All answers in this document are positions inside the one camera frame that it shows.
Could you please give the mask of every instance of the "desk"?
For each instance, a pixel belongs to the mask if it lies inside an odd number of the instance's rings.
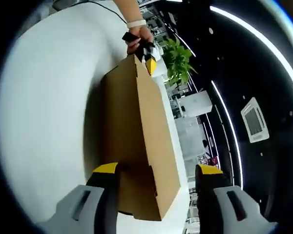
[[[112,1],[101,4],[117,10]],[[121,38],[126,31],[115,14],[81,4],[34,25],[7,59],[0,79],[0,162],[16,199],[35,223],[50,218],[61,198],[85,184],[88,93],[125,58]],[[119,234],[180,234],[186,219],[186,174],[167,95],[163,100],[182,187],[162,222],[120,214]]]

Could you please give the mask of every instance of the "cable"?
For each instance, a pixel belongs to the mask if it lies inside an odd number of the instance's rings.
[[[83,4],[83,3],[94,3],[94,4],[97,4],[97,5],[99,5],[99,6],[101,6],[101,7],[103,7],[103,8],[105,8],[106,10],[108,10],[108,11],[110,11],[110,12],[112,12],[112,13],[114,13],[115,15],[117,15],[125,24],[127,24],[127,22],[118,14],[118,13],[116,13],[115,11],[112,11],[111,9],[109,9],[109,8],[107,8],[107,7],[105,7],[105,6],[103,6],[103,5],[101,5],[101,4],[99,4],[99,3],[97,3],[97,2],[94,2],[94,1],[82,1],[82,2],[78,2],[78,3],[76,3],[76,4],[73,4],[73,5],[71,5],[70,7],[73,7],[73,6],[77,6],[77,5],[79,5],[79,4]]]

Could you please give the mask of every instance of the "white wristband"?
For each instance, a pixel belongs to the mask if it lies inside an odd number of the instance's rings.
[[[127,28],[133,28],[133,27],[142,26],[142,25],[146,25],[146,24],[147,24],[147,22],[145,19],[137,20],[134,22],[127,23]]]

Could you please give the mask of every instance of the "green plant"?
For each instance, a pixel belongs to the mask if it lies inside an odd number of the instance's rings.
[[[167,66],[170,84],[174,84],[179,80],[181,80],[182,84],[187,83],[189,79],[188,72],[192,70],[197,73],[189,64],[189,58],[192,56],[191,51],[180,45],[178,38],[176,38],[176,41],[172,39],[166,40],[163,45],[163,51],[163,59]]]

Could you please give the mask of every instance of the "black ceiling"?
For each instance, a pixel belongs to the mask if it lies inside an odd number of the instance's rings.
[[[210,5],[238,16],[264,34],[292,68],[293,48],[273,16],[254,0],[156,4],[159,10],[174,14],[177,25],[170,25],[196,54],[190,62],[199,74],[192,77],[198,89],[208,91],[221,114],[232,153],[234,181],[239,185],[237,151],[212,80],[221,92],[236,130],[244,189],[256,201],[261,200],[261,211],[266,217],[281,221],[293,198],[293,82],[266,45],[236,22],[211,12]],[[170,22],[168,15],[165,14],[164,20]],[[270,138],[251,144],[240,112],[252,97],[263,112]],[[209,117],[218,148],[223,149],[220,161],[229,173],[227,143],[215,108]]]

